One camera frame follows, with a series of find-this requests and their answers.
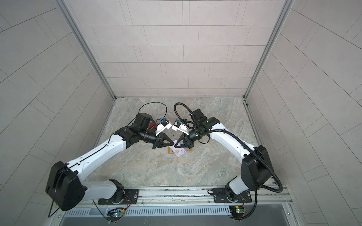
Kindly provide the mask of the pink VIP card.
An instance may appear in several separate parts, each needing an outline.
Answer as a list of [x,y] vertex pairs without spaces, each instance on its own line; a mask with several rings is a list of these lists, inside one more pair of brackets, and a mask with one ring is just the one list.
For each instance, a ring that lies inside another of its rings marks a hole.
[[182,156],[183,154],[186,153],[186,149],[185,148],[176,148],[175,146],[169,146],[171,150],[173,150],[174,154],[177,157]]

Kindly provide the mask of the yellow leather card holder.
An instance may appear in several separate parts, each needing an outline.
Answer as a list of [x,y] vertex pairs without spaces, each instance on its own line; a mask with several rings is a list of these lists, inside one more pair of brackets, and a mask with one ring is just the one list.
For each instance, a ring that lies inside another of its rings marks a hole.
[[168,147],[168,154],[174,154],[173,150],[170,149],[170,147]]

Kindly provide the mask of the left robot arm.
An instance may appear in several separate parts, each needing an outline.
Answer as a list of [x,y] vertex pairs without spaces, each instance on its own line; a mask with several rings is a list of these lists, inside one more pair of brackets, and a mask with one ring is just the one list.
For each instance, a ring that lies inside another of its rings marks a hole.
[[153,149],[172,146],[173,141],[163,133],[172,124],[163,119],[159,125],[150,126],[152,122],[151,115],[138,113],[132,125],[118,129],[104,143],[67,163],[55,163],[46,185],[47,195],[62,211],[94,199],[105,199],[113,204],[124,201],[124,187],[117,180],[85,182],[85,179],[111,157],[139,141],[152,144]]

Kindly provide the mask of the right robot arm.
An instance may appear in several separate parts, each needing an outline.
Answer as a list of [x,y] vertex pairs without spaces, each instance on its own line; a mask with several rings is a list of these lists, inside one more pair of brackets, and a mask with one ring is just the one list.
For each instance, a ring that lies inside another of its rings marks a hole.
[[232,179],[225,186],[225,193],[228,199],[236,202],[241,194],[247,191],[258,191],[260,188],[274,193],[281,193],[283,185],[276,175],[268,154],[263,146],[250,145],[225,128],[215,117],[207,118],[200,109],[189,111],[191,121],[182,119],[174,105],[176,116],[179,122],[189,129],[184,132],[175,143],[176,148],[193,148],[195,141],[207,136],[223,145],[241,163],[240,175]]

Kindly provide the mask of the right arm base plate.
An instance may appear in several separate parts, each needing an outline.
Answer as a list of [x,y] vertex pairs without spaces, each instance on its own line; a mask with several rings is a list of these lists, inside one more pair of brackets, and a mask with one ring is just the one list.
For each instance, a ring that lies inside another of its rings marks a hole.
[[215,187],[209,189],[208,194],[213,196],[215,203],[250,203],[252,198],[249,191],[235,194],[232,190],[225,187]]

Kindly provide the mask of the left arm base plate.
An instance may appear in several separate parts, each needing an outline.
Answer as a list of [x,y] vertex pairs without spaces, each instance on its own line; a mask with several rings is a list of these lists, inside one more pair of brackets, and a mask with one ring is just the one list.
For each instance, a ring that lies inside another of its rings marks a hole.
[[123,189],[116,192],[110,199],[99,199],[98,205],[128,205],[136,204],[139,196],[138,189]]

